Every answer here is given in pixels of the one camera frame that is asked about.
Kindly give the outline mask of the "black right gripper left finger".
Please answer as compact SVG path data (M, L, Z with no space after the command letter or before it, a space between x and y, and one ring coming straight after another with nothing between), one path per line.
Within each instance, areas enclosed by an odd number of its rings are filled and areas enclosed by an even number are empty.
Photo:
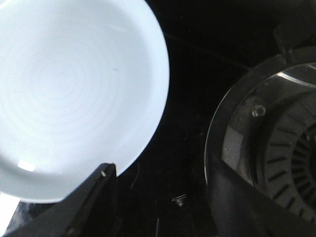
M49 203L0 196L2 237L115 237L117 174L101 164L63 200Z

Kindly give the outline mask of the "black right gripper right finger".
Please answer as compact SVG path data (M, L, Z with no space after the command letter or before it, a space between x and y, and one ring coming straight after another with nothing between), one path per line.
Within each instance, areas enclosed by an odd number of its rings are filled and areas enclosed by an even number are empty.
M314 237L316 227L246 183L223 161L208 157L208 199L221 237Z

